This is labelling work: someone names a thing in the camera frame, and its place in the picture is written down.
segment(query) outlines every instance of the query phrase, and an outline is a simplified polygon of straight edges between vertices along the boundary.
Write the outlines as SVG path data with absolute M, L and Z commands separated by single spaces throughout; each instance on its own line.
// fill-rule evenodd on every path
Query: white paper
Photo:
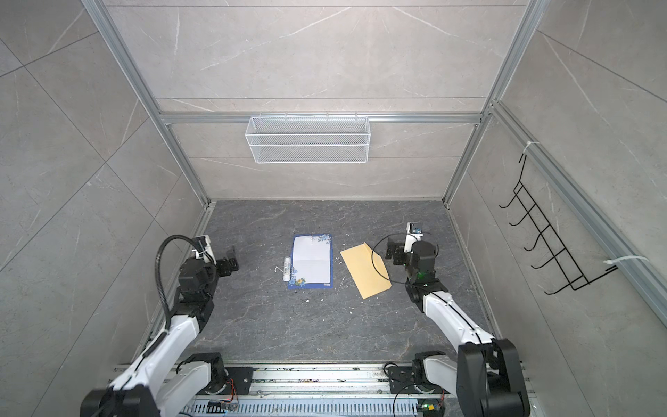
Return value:
M 292 278 L 304 284 L 331 285 L 330 235 L 294 238 Z

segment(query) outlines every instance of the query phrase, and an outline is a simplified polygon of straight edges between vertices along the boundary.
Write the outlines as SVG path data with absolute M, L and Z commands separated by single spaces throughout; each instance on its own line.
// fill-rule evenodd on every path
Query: dark gray table surface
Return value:
M 488 329 L 454 229 L 439 201 L 219 201 L 206 233 L 217 257 L 236 248 L 240 270 L 221 278 L 210 321 L 188 353 L 221 352 L 224 360 L 410 361 L 443 350 L 455 357 L 440 329 L 410 302 L 403 286 L 363 300 L 340 251 L 421 222 L 440 244 L 437 275 L 455 301 Z M 333 236 L 333 286 L 288 290 L 283 259 L 293 235 Z M 378 246 L 384 255 L 386 244 Z M 386 262 L 390 277 L 405 269 Z

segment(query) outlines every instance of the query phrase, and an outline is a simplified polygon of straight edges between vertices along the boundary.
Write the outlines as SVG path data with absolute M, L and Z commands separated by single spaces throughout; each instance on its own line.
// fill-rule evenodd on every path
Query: floral stationery paper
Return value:
M 330 234 L 295 235 L 291 279 L 287 288 L 331 288 L 334 280 L 333 254 Z

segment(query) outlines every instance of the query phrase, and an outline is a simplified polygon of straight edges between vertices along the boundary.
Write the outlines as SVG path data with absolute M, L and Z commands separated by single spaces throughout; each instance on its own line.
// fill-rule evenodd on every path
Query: yellow envelope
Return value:
M 378 275 L 379 272 L 388 276 L 382 257 L 373 253 L 373 263 L 378 269 L 375 271 L 371 263 L 371 253 L 371 248 L 365 243 L 340 252 L 362 298 L 374 296 L 392 287 L 390 281 Z

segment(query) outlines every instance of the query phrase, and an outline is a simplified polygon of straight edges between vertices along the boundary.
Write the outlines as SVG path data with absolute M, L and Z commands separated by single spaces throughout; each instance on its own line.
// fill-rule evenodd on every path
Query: black metal hook rack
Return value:
M 528 252 L 534 250 L 535 247 L 537 247 L 538 242 L 540 241 L 540 238 L 541 238 L 541 239 L 544 241 L 544 243 L 546 244 L 546 247 L 549 249 L 549 252 L 551 253 L 551 258 L 549 258 L 548 260 L 546 260 L 546 262 L 544 262 L 544 263 L 543 263 L 542 265 L 540 265 L 540 266 L 533 266 L 533 265 L 531 265 L 531 268 L 533 268 L 533 269 L 535 269 L 535 270 L 539 270 L 540 268 L 543 268 L 544 266 L 546 266 L 547 264 L 549 264 L 549 262 L 551 262 L 551 261 L 555 261 L 555 262 L 557 263 L 557 265 L 558 265 L 558 268 L 559 268 L 560 271 L 563 273 L 563 276 L 565 277 L 566 281 L 568 282 L 567 284 L 565 284 L 565 285 L 562 286 L 561 288 L 558 288 L 556 291 L 553 291 L 553 292 L 547 292 L 547 291 L 545 291 L 544 293 L 545 293 L 545 294 L 548 294 L 548 295 L 551 296 L 551 295 L 554 295 L 554 294 L 557 294 L 557 293 L 561 292 L 562 290 L 565 290 L 567 287 L 572 288 L 574 291 L 576 291 L 576 290 L 580 290 L 581 288 L 583 288 L 583 287 L 585 287 L 585 286 L 587 286 L 587 285 L 590 285 L 590 284 L 594 283 L 595 281 L 599 280 L 600 278 L 604 277 L 605 275 L 611 274 L 613 271 L 616 271 L 616 270 L 618 269 L 617 266 L 615 266 L 615 265 L 614 265 L 614 266 L 610 266 L 609 268 L 607 268 L 607 269 L 604 271 L 604 273 L 603 273 L 602 275 L 599 275 L 599 276 L 597 276 L 597 277 L 595 277 L 595 278 L 593 278 L 593 279 L 590 279 L 589 277 L 587 277 L 587 276 L 583 273 L 583 271 L 582 271 L 581 268 L 579 267 L 579 264 L 577 264 L 577 261 L 574 259 L 574 256 L 572 256 L 572 254 L 570 253 L 570 250 L 568 249 L 568 247 L 565 246 L 565 243 L 563 242 L 563 239 L 560 238 L 560 236 L 558 235 L 558 232 L 556 231 L 556 229 L 554 229 L 554 227 L 551 225 L 551 222 L 549 222 L 549 219 L 544 215 L 544 212 L 542 211 L 542 208 L 540 208 L 540 206 L 538 206 L 537 202 L 535 201 L 535 199 L 533 198 L 533 196 L 530 194 L 530 191 L 528 191 L 528 189 L 526 188 L 526 186 L 524 185 L 524 183 L 522 183 L 522 178 L 523 178 L 523 176 L 524 176 L 524 168 L 526 167 L 526 155 L 525 155 L 525 154 L 521 155 L 521 158 L 519 158 L 519 163 L 522 163 L 522 162 L 523 162 L 523 165 L 521 166 L 521 174 L 519 174 L 519 181 L 516 183 L 516 185 L 514 186 L 514 189 L 512 190 L 512 192 L 514 193 L 514 196 L 512 197 L 512 199 L 510 200 L 510 202 L 507 203 L 507 205 L 499 205 L 499 207 L 505 209 L 505 208 L 509 207 L 510 204 L 512 204 L 512 202 L 513 202 L 514 200 L 517 200 L 517 201 L 519 201 L 519 203 L 521 203 L 521 206 L 522 206 L 523 209 L 526 211 L 526 214 L 524 214 L 524 216 L 521 218 L 521 220 L 519 220 L 519 222 L 517 222 L 517 223 L 515 223 L 515 224 L 513 224 L 512 222 L 510 222 L 510 226 L 518 226 L 518 225 L 520 225 L 526 218 L 529 218 L 530 221 L 533 223 L 533 226 L 535 226 L 535 228 L 537 229 L 537 231 L 538 231 L 539 233 L 538 233 L 538 237 L 535 239 L 535 243 L 533 244 L 533 246 L 532 246 L 530 249 L 525 248 L 525 247 L 524 247 L 524 249 L 525 249 L 526 251 L 528 251 Z M 526 194 L 528 195 L 528 197 L 530 198 L 530 203 L 525 204 L 525 203 L 521 200 L 521 198 L 519 197 L 519 193 L 520 193 L 522 190 L 524 190 L 524 191 L 526 192 Z M 542 214 L 542 217 L 543 217 L 544 220 L 546 221 L 547 226 L 545 226 L 544 228 L 540 228 L 540 227 L 538 226 L 537 222 L 535 222 L 535 219 L 533 218 L 533 215 L 530 213 L 530 212 L 532 212 L 534 209 L 537 209 L 537 210 L 540 212 L 540 214 Z M 560 242 L 560 245 L 562 246 L 562 249 L 559 250 L 559 251 L 557 251 L 557 252 L 554 252 L 554 249 L 552 248 L 552 245 L 550 245 L 549 242 L 547 242 L 547 239 L 546 239 L 546 237 L 544 236 L 544 233 L 545 233 L 547 230 L 549 230 L 549 229 L 551 229 L 551 232 L 553 232 L 553 234 L 556 235 L 556 237 L 557 237 L 557 239 L 558 239 L 558 242 Z M 570 259 L 572 260 L 572 263 L 576 266 L 576 269 L 577 269 L 577 271 L 578 271 L 578 276 L 577 276 L 577 278 L 574 278 L 573 280 L 571 280 L 571 279 L 568 277 L 567 273 L 565 272 L 565 270 L 564 270 L 564 268 L 563 268 L 563 265 L 561 264 L 561 261 L 558 260 L 558 256 L 561 255 L 561 254 L 563 254 L 563 253 L 565 253 L 567 256 L 570 257 Z

